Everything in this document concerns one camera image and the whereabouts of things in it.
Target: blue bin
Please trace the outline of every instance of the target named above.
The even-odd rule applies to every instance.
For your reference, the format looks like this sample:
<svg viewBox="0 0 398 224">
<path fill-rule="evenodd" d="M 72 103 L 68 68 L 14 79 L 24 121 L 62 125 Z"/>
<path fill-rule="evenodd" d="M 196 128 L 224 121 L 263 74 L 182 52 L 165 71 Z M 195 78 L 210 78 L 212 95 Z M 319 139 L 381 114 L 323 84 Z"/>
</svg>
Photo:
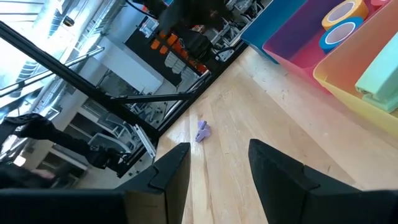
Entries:
<svg viewBox="0 0 398 224">
<path fill-rule="evenodd" d="M 243 32 L 241 39 L 257 53 L 271 59 L 262 49 L 262 45 L 289 20 L 307 0 L 273 0 L 255 21 Z"/>
</svg>

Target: light wood flooring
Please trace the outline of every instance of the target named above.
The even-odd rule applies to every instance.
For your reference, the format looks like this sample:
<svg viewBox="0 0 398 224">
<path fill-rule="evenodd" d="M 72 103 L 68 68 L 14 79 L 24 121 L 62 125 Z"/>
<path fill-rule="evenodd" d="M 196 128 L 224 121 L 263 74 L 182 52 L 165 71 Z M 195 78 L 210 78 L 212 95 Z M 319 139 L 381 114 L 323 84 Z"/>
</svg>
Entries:
<svg viewBox="0 0 398 224">
<path fill-rule="evenodd" d="M 199 120 L 212 130 L 200 144 Z M 398 139 L 248 48 L 160 139 L 158 158 L 192 144 L 184 224 L 267 223 L 251 138 L 359 189 L 398 189 Z"/>
</svg>

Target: purple toy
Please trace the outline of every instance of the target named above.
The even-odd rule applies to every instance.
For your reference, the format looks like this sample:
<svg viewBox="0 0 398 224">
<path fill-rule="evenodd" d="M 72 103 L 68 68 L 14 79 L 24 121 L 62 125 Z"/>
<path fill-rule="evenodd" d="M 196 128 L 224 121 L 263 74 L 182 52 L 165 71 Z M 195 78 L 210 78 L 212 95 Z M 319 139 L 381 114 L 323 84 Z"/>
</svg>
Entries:
<svg viewBox="0 0 398 224">
<path fill-rule="evenodd" d="M 206 121 L 199 121 L 198 122 L 199 131 L 195 138 L 196 142 L 201 142 L 207 137 L 210 137 L 210 126 L 207 125 Z"/>
</svg>

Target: yellow tape roll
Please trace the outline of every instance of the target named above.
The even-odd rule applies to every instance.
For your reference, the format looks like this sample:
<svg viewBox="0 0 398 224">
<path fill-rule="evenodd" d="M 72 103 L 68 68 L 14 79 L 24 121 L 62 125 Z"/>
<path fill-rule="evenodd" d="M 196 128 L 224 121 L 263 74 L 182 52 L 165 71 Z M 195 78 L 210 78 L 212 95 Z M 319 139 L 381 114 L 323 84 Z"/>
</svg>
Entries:
<svg viewBox="0 0 398 224">
<path fill-rule="evenodd" d="M 363 0 L 347 0 L 333 8 L 322 20 L 325 30 L 332 28 L 337 23 L 354 16 L 365 18 L 369 14 L 369 9 Z"/>
</svg>

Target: blue tape roll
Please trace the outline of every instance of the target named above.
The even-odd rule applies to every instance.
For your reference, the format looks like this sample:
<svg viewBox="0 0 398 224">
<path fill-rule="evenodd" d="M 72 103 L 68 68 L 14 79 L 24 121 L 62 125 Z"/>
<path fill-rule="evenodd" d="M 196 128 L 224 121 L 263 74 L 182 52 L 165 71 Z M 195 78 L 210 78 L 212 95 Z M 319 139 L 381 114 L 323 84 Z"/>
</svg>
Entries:
<svg viewBox="0 0 398 224">
<path fill-rule="evenodd" d="M 319 46 L 324 53 L 331 52 L 361 26 L 362 23 L 363 19 L 361 17 L 351 17 L 337 23 L 321 37 Z"/>
</svg>

